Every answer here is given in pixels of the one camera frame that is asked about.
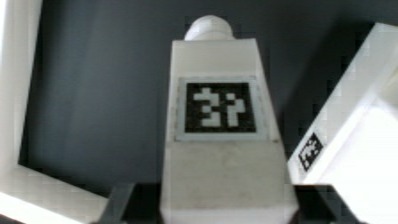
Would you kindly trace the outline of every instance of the white plastic part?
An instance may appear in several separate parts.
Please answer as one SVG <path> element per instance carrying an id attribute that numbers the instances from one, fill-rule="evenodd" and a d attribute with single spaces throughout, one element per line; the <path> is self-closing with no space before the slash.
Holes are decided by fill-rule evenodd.
<path id="1" fill-rule="evenodd" d="M 379 23 L 288 166 L 293 183 L 332 184 L 361 221 L 386 224 L 398 223 L 396 80 L 398 27 Z M 313 134 L 324 149 L 306 171 L 299 156 Z"/>
<path id="2" fill-rule="evenodd" d="M 247 86 L 253 90 L 245 92 L 251 96 L 247 98 L 237 94 L 231 97 L 231 93 L 244 92 L 240 87 L 233 90 L 237 83 L 244 83 L 242 89 Z M 187 105 L 205 98 L 208 105 L 197 108 L 196 113 L 181 115 L 181 111 L 192 111 L 194 106 Z M 201 123 L 197 126 L 203 132 L 190 132 L 187 129 L 192 119 L 201 120 L 201 116 L 203 120 L 219 119 L 210 115 L 212 108 L 226 120 L 228 113 L 249 113 L 249 104 L 244 104 L 244 110 L 240 107 L 235 111 L 226 106 L 224 99 L 229 100 L 228 105 L 237 105 L 238 100 L 256 104 L 260 114 L 251 112 L 256 132 L 265 129 L 256 138 L 247 138 L 256 132 L 249 133 L 245 129 L 229 138 L 229 133 L 219 135 L 221 132 L 208 131 Z M 244 127 L 245 123 L 240 122 L 245 121 L 240 118 L 237 122 L 226 122 L 226 130 L 235 130 L 237 123 Z M 212 128 L 221 126 L 221 123 L 212 123 Z M 190 134 L 189 139 L 180 138 L 178 127 Z M 173 43 L 165 141 L 165 224 L 286 224 L 297 211 L 297 199 L 254 39 Z"/>
<path id="3" fill-rule="evenodd" d="M 201 17 L 189 29 L 185 40 L 233 40 L 231 26 L 217 16 Z"/>
<path id="4" fill-rule="evenodd" d="M 0 0 L 0 214 L 23 223 L 89 223 L 107 199 L 18 165 L 41 0 Z"/>

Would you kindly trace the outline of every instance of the dark gray wall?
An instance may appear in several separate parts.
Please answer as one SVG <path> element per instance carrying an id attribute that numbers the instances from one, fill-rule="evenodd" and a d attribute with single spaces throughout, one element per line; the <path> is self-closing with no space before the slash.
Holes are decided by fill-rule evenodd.
<path id="1" fill-rule="evenodd" d="M 396 0 L 45 0 L 22 164 L 102 195 L 162 178 L 171 42 L 203 15 L 258 39 L 286 154 Z"/>

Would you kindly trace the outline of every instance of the white block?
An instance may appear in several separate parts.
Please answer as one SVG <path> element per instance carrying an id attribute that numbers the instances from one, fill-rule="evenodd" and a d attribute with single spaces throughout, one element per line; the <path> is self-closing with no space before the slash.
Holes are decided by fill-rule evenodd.
<path id="1" fill-rule="evenodd" d="M 213 127 L 199 122 L 212 102 L 192 97 L 203 88 L 221 97 Z M 245 102 L 233 124 L 231 93 Z M 173 43 L 162 187 L 167 224 L 283 224 L 292 219 L 297 200 L 254 39 Z"/>
<path id="2" fill-rule="evenodd" d="M 398 27 L 379 23 L 288 162 L 293 183 L 332 184 L 366 223 L 398 223 L 396 161 Z"/>

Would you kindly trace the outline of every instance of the black base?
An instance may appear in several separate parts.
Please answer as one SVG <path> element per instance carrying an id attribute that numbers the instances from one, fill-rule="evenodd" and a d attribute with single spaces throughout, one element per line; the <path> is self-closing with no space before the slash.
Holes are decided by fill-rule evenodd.
<path id="1" fill-rule="evenodd" d="M 361 223 L 331 185 L 295 186 L 295 192 L 301 210 L 290 224 Z M 160 184 L 118 185 L 96 224 L 164 224 L 158 207 Z"/>

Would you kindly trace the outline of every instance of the rounded tip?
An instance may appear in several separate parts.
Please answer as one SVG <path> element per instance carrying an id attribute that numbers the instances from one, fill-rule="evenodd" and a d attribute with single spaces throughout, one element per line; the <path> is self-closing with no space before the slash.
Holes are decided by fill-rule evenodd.
<path id="1" fill-rule="evenodd" d="M 213 16 L 203 16 L 185 35 L 185 40 L 233 40 L 233 29 L 228 21 Z"/>

